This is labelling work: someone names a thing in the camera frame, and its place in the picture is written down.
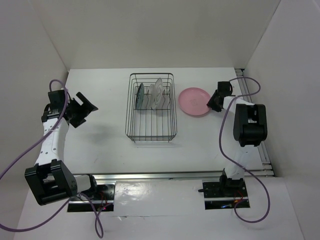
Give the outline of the pink plastic plate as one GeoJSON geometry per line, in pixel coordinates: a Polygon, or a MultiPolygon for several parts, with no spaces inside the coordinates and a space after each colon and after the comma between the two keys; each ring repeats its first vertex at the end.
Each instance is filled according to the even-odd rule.
{"type": "Polygon", "coordinates": [[[200,117],[206,115],[211,110],[207,106],[210,99],[211,95],[205,90],[198,87],[189,87],[179,94],[178,104],[185,114],[200,117]]]}

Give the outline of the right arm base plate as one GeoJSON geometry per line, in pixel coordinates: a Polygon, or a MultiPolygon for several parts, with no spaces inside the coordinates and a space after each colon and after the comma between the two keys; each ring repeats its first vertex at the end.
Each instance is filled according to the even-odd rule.
{"type": "Polygon", "coordinates": [[[238,188],[223,188],[219,182],[203,182],[202,188],[197,190],[203,194],[205,210],[222,210],[250,208],[246,184],[243,182],[238,188]]]}

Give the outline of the white plate dark rim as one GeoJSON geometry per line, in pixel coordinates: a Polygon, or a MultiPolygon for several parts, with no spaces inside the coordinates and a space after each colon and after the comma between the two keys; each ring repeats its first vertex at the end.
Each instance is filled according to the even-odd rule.
{"type": "Polygon", "coordinates": [[[158,105],[161,102],[162,99],[162,94],[163,94],[163,80],[162,78],[158,78],[154,87],[153,87],[153,92],[152,92],[152,104],[151,104],[151,109],[156,110],[158,105]]]}

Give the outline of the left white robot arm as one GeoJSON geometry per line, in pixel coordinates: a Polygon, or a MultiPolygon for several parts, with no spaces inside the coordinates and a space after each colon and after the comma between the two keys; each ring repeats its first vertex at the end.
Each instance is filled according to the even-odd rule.
{"type": "Polygon", "coordinates": [[[41,206],[81,193],[86,199],[97,197],[99,187],[93,175],[75,176],[64,163],[66,135],[70,126],[79,127],[86,117],[98,108],[81,92],[67,100],[64,90],[48,93],[49,103],[45,106],[41,121],[45,140],[33,167],[27,168],[24,177],[37,203],[41,206]]]}

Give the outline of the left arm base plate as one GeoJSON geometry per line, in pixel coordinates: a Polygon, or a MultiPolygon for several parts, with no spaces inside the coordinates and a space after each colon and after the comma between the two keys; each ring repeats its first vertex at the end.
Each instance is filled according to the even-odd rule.
{"type": "MultiPolygon", "coordinates": [[[[87,196],[97,212],[113,212],[115,199],[115,183],[104,183],[97,185],[97,192],[89,193],[87,196]]],[[[68,213],[93,212],[90,202],[82,195],[73,197],[67,207],[68,213]]]]}

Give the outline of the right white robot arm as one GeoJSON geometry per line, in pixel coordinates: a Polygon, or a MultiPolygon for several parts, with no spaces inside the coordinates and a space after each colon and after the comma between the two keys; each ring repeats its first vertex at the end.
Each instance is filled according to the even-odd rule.
{"type": "Polygon", "coordinates": [[[232,93],[217,89],[207,103],[216,112],[225,109],[226,113],[234,115],[233,138],[239,143],[235,157],[219,178],[218,190],[223,196],[230,196],[242,188],[250,157],[268,135],[266,106],[247,102],[232,93]]]}

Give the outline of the blue floral green plate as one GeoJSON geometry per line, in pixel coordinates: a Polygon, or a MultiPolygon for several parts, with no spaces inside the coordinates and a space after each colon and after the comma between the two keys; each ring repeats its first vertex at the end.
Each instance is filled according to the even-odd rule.
{"type": "Polygon", "coordinates": [[[145,95],[145,86],[144,83],[142,82],[137,90],[136,93],[136,98],[135,98],[135,109],[136,110],[140,110],[142,105],[143,105],[143,101],[144,101],[144,95],[145,95]]]}

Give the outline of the clear glass plate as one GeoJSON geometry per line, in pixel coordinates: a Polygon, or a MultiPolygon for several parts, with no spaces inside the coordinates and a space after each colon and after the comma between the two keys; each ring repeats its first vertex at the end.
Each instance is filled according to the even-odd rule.
{"type": "Polygon", "coordinates": [[[154,103],[154,88],[155,88],[155,85],[151,84],[147,90],[147,104],[146,104],[147,110],[151,110],[152,105],[154,103]]]}

